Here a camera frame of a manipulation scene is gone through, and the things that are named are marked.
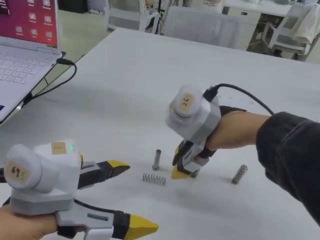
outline metal pin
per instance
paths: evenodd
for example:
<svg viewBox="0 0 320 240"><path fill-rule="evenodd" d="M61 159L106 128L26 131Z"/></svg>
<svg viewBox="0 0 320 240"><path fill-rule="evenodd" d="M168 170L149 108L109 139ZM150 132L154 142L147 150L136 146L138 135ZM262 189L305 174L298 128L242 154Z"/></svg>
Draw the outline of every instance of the metal pin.
<svg viewBox="0 0 320 240"><path fill-rule="evenodd" d="M239 170L236 172L236 174L232 178L232 181L231 181L232 184L238 185L240 180L243 178L243 176L246 174L247 171L248 171L247 165L241 165Z"/></svg>
<svg viewBox="0 0 320 240"><path fill-rule="evenodd" d="M161 150L160 150L160 149L157 149L157 150L155 151L154 163L153 163L153 165L152 165L152 170L153 170L153 171L159 170L160 156L161 156Z"/></svg>

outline black jacket sleeve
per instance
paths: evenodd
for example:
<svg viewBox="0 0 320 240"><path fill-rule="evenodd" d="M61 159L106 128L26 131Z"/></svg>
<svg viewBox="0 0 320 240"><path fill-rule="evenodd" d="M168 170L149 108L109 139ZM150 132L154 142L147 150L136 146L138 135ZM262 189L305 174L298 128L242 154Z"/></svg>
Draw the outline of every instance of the black jacket sleeve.
<svg viewBox="0 0 320 240"><path fill-rule="evenodd" d="M320 123L280 112L258 130L265 175L299 200L320 226Z"/></svg>

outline table surface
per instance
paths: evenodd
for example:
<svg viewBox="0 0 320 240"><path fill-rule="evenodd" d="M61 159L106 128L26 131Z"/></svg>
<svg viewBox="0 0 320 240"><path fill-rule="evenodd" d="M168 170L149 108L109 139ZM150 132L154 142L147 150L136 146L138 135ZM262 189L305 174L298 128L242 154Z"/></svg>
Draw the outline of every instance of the table surface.
<svg viewBox="0 0 320 240"><path fill-rule="evenodd" d="M261 14L284 17L292 5L280 5L273 1L262 0L258 4L247 2L246 0L224 0L224 7L252 11Z"/></svg>
<svg viewBox="0 0 320 240"><path fill-rule="evenodd" d="M157 223L158 232L144 239L319 239L319 227L303 205L267 180L253 146L218 151L196 180L169 179L181 138L164 122L182 85L206 89L219 83L248 90L275 112L318 120L317 65L125 29L117 29L77 65L72 81L31 101L0 127L1 159L14 144L34 147L73 138L85 161L130 164L129 171L79 191L77 198ZM246 98L227 89L219 94ZM156 149L162 150L156 174L167 177L167 186L141 181L144 172L153 173ZM248 172L234 186L230 181L241 164ZM0 192L4 202L9 186L2 184Z"/></svg>

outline compression spring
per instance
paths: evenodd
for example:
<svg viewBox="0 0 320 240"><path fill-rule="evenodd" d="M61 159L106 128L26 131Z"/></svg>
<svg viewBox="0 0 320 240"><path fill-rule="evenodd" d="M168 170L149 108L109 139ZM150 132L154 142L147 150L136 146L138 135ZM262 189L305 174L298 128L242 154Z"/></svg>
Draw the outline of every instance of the compression spring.
<svg viewBox="0 0 320 240"><path fill-rule="evenodd" d="M146 172L143 173L142 181L151 183L151 184L157 184L157 185L166 185L167 178L163 176L158 176L155 174L148 174Z"/></svg>
<svg viewBox="0 0 320 240"><path fill-rule="evenodd" d="M193 173L191 173L191 174L190 174L190 178L196 179L197 176L198 176L198 174L199 174L199 172L200 172L200 169L201 169L201 168L199 168L198 170L196 170L196 171L194 171Z"/></svg>
<svg viewBox="0 0 320 240"><path fill-rule="evenodd" d="M243 178L243 176L246 174L248 171L247 165L241 165L239 170L236 172L234 177L232 178L232 184L237 185L239 184L240 180Z"/></svg>

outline hand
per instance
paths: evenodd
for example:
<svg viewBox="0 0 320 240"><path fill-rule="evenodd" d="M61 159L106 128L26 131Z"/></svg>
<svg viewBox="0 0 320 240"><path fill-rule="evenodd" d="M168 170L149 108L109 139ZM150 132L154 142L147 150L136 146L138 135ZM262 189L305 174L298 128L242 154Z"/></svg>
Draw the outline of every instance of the hand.
<svg viewBox="0 0 320 240"><path fill-rule="evenodd" d="M268 118L269 116L243 111L227 113L205 145L211 151L255 145L257 132Z"/></svg>
<svg viewBox="0 0 320 240"><path fill-rule="evenodd" d="M0 239L40 240L57 231L53 214L25 216L12 213L9 205L0 208Z"/></svg>

